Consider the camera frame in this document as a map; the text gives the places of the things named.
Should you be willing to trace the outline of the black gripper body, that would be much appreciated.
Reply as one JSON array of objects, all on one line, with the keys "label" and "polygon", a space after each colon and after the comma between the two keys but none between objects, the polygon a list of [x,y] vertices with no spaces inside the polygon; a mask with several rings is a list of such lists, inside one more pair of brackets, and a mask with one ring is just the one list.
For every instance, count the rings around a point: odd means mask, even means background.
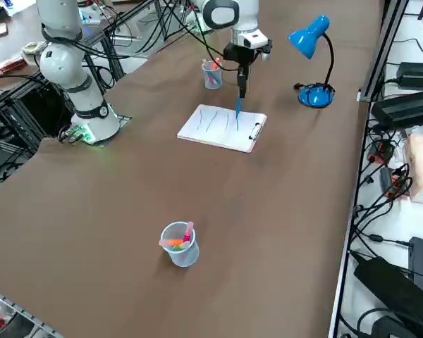
[{"label": "black gripper body", "polygon": [[229,42],[223,50],[223,59],[236,62],[239,66],[251,65],[258,55],[264,51],[264,47],[249,49]]}]

